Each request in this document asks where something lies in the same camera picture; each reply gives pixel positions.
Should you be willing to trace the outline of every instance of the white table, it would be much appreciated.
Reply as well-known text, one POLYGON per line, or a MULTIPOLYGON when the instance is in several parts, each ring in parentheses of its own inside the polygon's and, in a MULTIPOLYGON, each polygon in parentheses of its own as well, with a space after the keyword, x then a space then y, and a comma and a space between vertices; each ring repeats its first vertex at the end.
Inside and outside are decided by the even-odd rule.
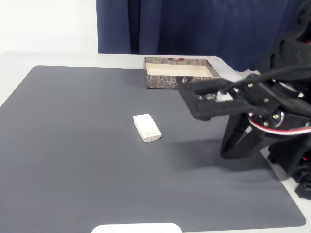
MULTIPOLYGON (((223 61, 217 57, 194 56, 190 58, 209 59, 212 65, 217 66, 223 61)), ((42 53, 42 52, 6 52, 0 56, 0 106, 7 100, 15 88, 25 78, 29 71, 37 65, 46 66, 71 66, 71 67, 102 67, 102 68, 124 68, 143 69, 143 55, 115 55, 115 54, 75 54, 75 53, 42 53)), ((230 67, 223 68, 218 72, 221 77, 238 80, 240 76, 232 75, 230 67)), ((267 149, 262 153, 267 157, 267 149)), ((282 180, 307 223, 302 227, 277 228, 277 229, 255 229, 226 231, 226 233, 250 232, 250 233, 309 233, 311 232, 311 201, 300 199, 294 192, 297 183, 286 178, 285 172, 279 165, 271 165, 273 171, 282 180)))

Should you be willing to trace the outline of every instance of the open box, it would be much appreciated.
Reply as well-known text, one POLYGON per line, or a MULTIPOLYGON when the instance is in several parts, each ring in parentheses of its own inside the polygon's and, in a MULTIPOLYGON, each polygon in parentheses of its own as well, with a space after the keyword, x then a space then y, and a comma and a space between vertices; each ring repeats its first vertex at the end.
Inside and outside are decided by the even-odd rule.
POLYGON ((147 88, 176 89, 178 83, 220 77, 205 59, 145 57, 144 70, 147 88))

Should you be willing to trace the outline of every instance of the curtain fold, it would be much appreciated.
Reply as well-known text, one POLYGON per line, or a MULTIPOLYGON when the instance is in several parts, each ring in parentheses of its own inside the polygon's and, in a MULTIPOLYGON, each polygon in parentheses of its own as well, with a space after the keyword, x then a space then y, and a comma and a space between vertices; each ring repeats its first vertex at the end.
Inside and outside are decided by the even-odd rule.
POLYGON ((304 0, 97 0, 99 53, 215 55, 256 69, 304 0))

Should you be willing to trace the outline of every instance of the white wall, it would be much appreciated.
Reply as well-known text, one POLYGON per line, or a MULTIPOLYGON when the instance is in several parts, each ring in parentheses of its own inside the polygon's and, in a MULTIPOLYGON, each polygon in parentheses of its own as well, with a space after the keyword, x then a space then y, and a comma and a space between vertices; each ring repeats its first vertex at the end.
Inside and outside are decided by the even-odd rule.
POLYGON ((4 51, 97 53, 96 0, 0 0, 4 51))

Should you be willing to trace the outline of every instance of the screw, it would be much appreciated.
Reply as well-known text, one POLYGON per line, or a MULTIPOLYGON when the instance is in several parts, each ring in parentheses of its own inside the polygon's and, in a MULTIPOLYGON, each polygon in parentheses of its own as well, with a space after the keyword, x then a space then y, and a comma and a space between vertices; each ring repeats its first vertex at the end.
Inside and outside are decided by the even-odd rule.
POLYGON ((277 119, 280 118, 280 116, 279 116, 278 114, 273 114, 272 118, 273 118, 274 120, 277 120, 277 119))

